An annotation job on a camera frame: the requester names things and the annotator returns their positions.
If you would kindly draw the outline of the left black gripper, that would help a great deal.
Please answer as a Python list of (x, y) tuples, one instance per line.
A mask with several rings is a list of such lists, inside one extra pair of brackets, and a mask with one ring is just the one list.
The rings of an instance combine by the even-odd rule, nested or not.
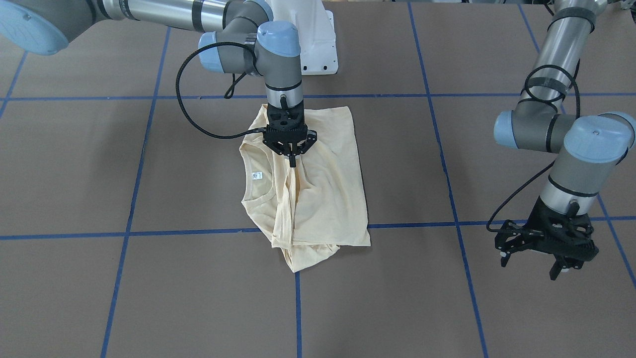
[[(594, 228), (587, 214), (577, 215), (579, 205), (574, 202), (566, 214), (559, 213), (547, 206), (539, 197), (527, 220), (527, 230), (541, 232), (546, 238), (553, 239), (591, 239)], [(500, 266), (505, 268), (511, 258), (510, 252), (500, 252)], [(581, 269), (582, 261), (575, 258), (554, 255), (555, 263), (550, 269), (550, 280), (555, 281), (561, 272), (569, 269)]]

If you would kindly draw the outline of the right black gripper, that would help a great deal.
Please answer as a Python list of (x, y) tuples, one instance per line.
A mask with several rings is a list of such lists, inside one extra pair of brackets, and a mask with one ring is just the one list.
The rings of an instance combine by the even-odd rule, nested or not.
[[(304, 102), (290, 108), (277, 108), (268, 103), (266, 109), (267, 125), (277, 131), (293, 131), (305, 125)], [(301, 154), (297, 142), (284, 144), (284, 155), (289, 160), (289, 167), (296, 167), (296, 157)]]

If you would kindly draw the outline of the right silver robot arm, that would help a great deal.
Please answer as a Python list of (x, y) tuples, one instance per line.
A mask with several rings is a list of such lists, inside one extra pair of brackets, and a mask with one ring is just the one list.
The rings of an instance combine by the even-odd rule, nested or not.
[(3, 0), (1, 34), (23, 50), (54, 55), (96, 23), (111, 19), (160, 23), (202, 34), (175, 80), (177, 101), (189, 118), (181, 96), (181, 76), (199, 57), (209, 71), (232, 74), (233, 84), (261, 76), (266, 86), (266, 124), (250, 129), (289, 165), (317, 140), (304, 120), (301, 48), (298, 30), (276, 21), (264, 0)]

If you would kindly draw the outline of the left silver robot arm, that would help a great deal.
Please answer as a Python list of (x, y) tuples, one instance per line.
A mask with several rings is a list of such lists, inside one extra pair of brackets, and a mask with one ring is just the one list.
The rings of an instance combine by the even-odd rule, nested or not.
[(527, 222), (506, 220), (494, 246), (505, 267), (525, 250), (552, 255), (550, 279), (581, 269), (598, 254), (588, 212), (614, 168), (635, 147), (635, 120), (623, 112), (581, 115), (576, 82), (582, 51), (606, 0), (556, 0), (547, 37), (526, 76), (515, 109), (496, 119), (496, 142), (512, 149), (554, 153), (547, 183)]

